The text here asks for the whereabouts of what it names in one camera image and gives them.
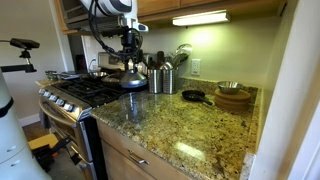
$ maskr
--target wooden cabinet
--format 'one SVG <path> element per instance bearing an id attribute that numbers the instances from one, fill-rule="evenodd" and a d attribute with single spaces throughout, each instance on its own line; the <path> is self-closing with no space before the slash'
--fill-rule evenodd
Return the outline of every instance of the wooden cabinet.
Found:
<path id="1" fill-rule="evenodd" d="M 107 167 L 108 179 L 154 179 L 152 176 L 142 171 L 128 158 L 120 154 L 108 143 L 102 141 L 103 154 Z"/>
<path id="2" fill-rule="evenodd" d="M 55 9 L 56 9 L 57 19 L 58 19 L 58 22 L 59 22 L 60 30 L 64 34 L 77 34 L 78 33 L 77 30 L 68 29 L 66 23 L 64 23 L 60 1 L 59 0 L 54 0 L 54 6 L 55 6 Z"/>
<path id="3" fill-rule="evenodd" d="M 138 0 L 138 15 L 150 15 L 180 8 L 180 0 Z"/>
<path id="4" fill-rule="evenodd" d="M 285 4 L 286 0 L 138 0 L 138 20 L 153 28 L 167 27 L 173 17 L 218 10 L 227 10 L 232 19 L 277 16 Z"/>
<path id="5" fill-rule="evenodd" d="M 180 0 L 181 7 L 189 7 L 200 4 L 207 4 L 212 2 L 217 2 L 222 0 Z"/>
<path id="6" fill-rule="evenodd" d="M 114 177 L 116 179 L 191 179 L 131 139 L 122 136 L 99 120 L 97 123 L 103 144 L 106 170 L 111 179 Z"/>

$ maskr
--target granite countertop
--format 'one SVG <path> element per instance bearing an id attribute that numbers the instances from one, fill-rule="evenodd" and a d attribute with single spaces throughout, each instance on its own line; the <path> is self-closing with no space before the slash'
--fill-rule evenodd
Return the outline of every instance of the granite countertop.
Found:
<path id="1" fill-rule="evenodd" d="M 213 95 L 206 97 L 213 102 Z M 194 179 L 246 179 L 243 171 L 250 167 L 243 166 L 256 148 L 256 109 L 254 103 L 248 111 L 226 111 L 188 102 L 180 90 L 148 94 L 146 117 L 138 124 L 126 120 L 119 101 L 90 114 Z"/>
<path id="2" fill-rule="evenodd" d="M 36 84 L 40 87 L 44 87 L 44 86 L 49 86 L 49 85 L 53 85 L 53 84 L 58 84 L 58 83 L 62 83 L 65 82 L 65 80 L 49 80 L 49 79 L 42 79 L 42 80 L 37 80 Z"/>

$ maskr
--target utensil holder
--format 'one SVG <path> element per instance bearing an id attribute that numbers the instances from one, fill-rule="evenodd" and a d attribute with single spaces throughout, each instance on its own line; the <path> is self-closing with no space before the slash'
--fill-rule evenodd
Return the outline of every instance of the utensil holder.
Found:
<path id="1" fill-rule="evenodd" d="M 177 93 L 178 75 L 178 69 L 163 70 L 163 93 Z"/>
<path id="2" fill-rule="evenodd" d="M 162 70 L 148 70 L 148 83 L 150 93 L 161 93 L 162 92 Z"/>

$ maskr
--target pot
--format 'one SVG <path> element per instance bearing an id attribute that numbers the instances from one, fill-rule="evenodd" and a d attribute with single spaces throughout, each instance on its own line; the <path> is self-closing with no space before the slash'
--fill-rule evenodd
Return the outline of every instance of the pot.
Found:
<path id="1" fill-rule="evenodd" d="M 186 90 L 182 92 L 182 96 L 187 101 L 193 102 L 205 102 L 208 105 L 212 105 L 212 102 L 205 98 L 205 93 L 197 90 Z"/>

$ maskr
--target cabinet handle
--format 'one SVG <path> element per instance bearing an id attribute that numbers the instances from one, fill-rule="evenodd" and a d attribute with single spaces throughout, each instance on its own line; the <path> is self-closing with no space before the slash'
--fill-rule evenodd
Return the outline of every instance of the cabinet handle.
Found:
<path id="1" fill-rule="evenodd" d="M 131 150 L 128 150 L 129 151 L 129 157 L 132 159 L 132 160 L 134 160 L 136 163 L 138 163 L 138 164 L 143 164 L 143 163 L 145 163 L 145 164 L 149 164 L 149 162 L 148 161 L 146 161 L 146 160 L 144 160 L 144 159 L 142 159 L 141 157 L 139 157 L 139 156 L 137 156 L 136 154 L 134 154 Z"/>

